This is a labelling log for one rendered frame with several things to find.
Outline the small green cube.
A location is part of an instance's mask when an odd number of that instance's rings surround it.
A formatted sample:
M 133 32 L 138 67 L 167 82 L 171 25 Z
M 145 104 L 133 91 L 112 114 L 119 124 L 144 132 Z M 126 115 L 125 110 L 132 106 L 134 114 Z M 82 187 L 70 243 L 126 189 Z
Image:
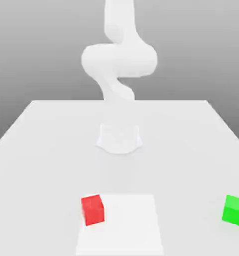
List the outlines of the small green cube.
M 227 195 L 221 219 L 239 226 L 239 197 Z

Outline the small red cube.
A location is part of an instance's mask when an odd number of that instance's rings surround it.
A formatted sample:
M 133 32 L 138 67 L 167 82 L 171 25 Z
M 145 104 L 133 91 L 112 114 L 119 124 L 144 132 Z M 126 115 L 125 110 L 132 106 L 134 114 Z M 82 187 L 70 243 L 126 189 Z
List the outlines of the small red cube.
M 86 226 L 105 221 L 105 209 L 99 194 L 81 198 L 81 208 Z

